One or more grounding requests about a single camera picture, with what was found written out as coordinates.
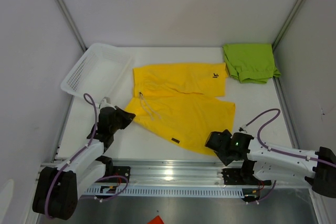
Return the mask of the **yellow shorts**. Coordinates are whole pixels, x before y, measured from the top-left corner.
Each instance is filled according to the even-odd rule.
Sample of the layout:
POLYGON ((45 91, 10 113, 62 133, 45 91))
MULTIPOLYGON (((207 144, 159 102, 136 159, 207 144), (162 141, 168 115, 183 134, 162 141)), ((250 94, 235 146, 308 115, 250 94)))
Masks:
POLYGON ((155 135, 202 155, 211 132, 231 131, 236 106, 221 101, 225 63, 168 63, 133 69, 133 97, 125 107, 134 122, 155 135))

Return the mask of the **lime green shorts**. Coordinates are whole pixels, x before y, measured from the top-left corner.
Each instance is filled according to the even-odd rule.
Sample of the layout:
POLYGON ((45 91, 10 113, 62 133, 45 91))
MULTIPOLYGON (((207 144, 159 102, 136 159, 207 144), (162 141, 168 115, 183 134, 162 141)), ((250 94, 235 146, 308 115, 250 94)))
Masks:
POLYGON ((240 83, 266 84, 281 76, 271 44, 225 44, 223 53, 230 77, 240 83))

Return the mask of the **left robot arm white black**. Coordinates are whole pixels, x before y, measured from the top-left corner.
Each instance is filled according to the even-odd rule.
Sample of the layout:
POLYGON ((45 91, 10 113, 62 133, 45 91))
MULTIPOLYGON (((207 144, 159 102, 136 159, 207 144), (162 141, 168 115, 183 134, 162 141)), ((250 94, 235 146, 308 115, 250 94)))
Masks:
POLYGON ((114 173, 113 161, 104 153, 112 145, 116 131, 124 130, 134 118, 135 114, 117 106, 95 110, 95 123, 86 144, 61 164, 41 170, 33 212, 51 219, 68 220, 92 184, 111 179, 128 184, 127 176, 114 173))

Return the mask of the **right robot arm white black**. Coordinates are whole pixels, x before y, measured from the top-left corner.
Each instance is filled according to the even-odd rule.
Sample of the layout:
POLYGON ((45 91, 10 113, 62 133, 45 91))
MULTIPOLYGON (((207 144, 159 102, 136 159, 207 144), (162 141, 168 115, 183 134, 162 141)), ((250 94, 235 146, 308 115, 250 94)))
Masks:
POLYGON ((228 130, 212 132, 205 146, 225 165, 222 176, 226 185, 307 184, 315 193, 335 198, 335 155, 328 148, 307 151, 281 147, 228 130))

